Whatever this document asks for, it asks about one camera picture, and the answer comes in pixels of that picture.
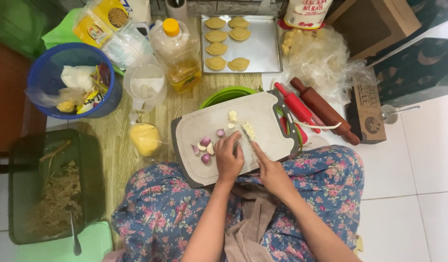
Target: blue floral dress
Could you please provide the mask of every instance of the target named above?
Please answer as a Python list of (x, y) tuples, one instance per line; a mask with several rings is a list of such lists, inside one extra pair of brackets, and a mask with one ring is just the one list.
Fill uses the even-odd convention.
[[(345, 146), (325, 146), (285, 161), (283, 167), (314, 212), (352, 250), (360, 219), (363, 162)], [(237, 183), (261, 184), (259, 174)], [(192, 189), (175, 163), (137, 171), (112, 215), (112, 227), (127, 245), (121, 261), (179, 262), (193, 229), (209, 201), (205, 189)], [(226, 230), (243, 218), (242, 202), (231, 194)], [(279, 203), (261, 241), (275, 261), (316, 261), (290, 210)]]

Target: brown rolling pin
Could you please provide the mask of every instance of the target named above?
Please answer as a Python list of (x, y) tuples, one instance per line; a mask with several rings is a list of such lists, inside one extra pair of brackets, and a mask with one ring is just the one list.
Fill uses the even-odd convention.
[(352, 145), (356, 146), (360, 143), (360, 139), (350, 131), (351, 126), (343, 117), (341, 117), (330, 104), (322, 98), (316, 90), (312, 87), (305, 87), (300, 79), (294, 77), (290, 84), (300, 92), (300, 99), (306, 106), (313, 110), (313, 112), (326, 124), (337, 125), (342, 124), (333, 129), (332, 132), (339, 136), (344, 136), (345, 139)]

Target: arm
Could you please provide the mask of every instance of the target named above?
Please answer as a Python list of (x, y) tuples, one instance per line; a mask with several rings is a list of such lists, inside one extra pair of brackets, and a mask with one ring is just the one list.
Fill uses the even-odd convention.
[(214, 262), (221, 258), (228, 197), (244, 165), (240, 145), (236, 147), (236, 156), (232, 154), (234, 142), (240, 137), (240, 133), (236, 131), (230, 137), (221, 138), (214, 146), (219, 177), (181, 262)]
[(258, 156), (262, 183), (293, 212), (316, 259), (320, 262), (360, 262), (300, 196), (281, 163), (271, 161), (256, 142), (252, 144)]

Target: person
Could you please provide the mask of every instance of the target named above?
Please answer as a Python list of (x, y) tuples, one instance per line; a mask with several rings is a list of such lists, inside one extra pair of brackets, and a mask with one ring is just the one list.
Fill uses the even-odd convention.
[(261, 245), (275, 261), (359, 262), (352, 250), (364, 185), (363, 163), (352, 149), (326, 146), (280, 163), (253, 141), (260, 173), (241, 175), (243, 152), (234, 132), (215, 144), (218, 179), (211, 193), (192, 189), (174, 163), (138, 171), (113, 213), (127, 245), (122, 261), (223, 261), (224, 232), (242, 219), (234, 183), (263, 185), (277, 206)]

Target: white tile floor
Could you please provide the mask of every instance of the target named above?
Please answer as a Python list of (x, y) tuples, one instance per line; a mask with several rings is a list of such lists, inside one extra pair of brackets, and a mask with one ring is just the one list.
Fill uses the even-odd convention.
[[(419, 104), (386, 126), (387, 141), (352, 146), (365, 163), (358, 233), (365, 262), (448, 262), (448, 96)], [(342, 109), (336, 110), (343, 115)], [(48, 119), (48, 130), (67, 121)], [(306, 130), (311, 148), (346, 143)], [(0, 262), (13, 262), (8, 237), (7, 176), (0, 175)]]

